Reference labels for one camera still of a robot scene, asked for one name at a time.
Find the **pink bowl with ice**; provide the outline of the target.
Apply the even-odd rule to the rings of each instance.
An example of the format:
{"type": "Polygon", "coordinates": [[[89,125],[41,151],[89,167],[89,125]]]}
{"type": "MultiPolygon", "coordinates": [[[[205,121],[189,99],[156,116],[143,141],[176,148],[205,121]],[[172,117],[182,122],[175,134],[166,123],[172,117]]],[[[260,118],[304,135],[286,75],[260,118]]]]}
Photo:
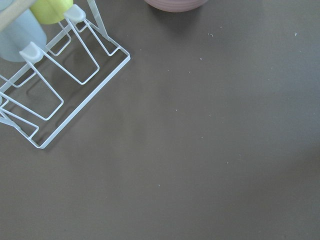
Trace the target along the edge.
{"type": "Polygon", "coordinates": [[[194,10],[208,0],[145,0],[150,6],[170,13],[181,13],[194,10]]]}

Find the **yellow cup on rack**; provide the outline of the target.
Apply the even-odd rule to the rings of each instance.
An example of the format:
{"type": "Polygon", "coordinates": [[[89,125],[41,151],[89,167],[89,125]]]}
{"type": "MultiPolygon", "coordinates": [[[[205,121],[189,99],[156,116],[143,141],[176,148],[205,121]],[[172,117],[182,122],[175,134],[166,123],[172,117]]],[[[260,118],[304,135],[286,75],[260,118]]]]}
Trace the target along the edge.
{"type": "Polygon", "coordinates": [[[52,25],[62,21],[73,0],[37,0],[29,9],[40,24],[52,25]]]}

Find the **grey-blue cup on rack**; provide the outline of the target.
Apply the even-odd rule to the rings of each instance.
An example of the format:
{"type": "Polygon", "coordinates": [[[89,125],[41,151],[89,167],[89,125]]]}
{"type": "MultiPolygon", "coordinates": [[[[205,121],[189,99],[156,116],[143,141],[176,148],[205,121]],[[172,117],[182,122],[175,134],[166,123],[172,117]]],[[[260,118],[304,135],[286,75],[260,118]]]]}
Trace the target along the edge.
{"type": "Polygon", "coordinates": [[[47,45],[47,36],[30,9],[0,32],[0,57],[10,62],[23,62],[20,55],[30,42],[41,49],[47,45]]]}

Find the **wooden stick on rack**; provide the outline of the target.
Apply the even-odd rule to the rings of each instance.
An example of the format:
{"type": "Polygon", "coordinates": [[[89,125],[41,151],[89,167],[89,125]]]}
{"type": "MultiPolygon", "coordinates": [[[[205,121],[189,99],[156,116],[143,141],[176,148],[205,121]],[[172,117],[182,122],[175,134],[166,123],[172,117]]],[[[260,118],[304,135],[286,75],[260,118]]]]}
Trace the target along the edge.
{"type": "Polygon", "coordinates": [[[4,30],[35,2],[35,0],[12,0],[5,9],[0,11],[0,30],[4,30]]]}

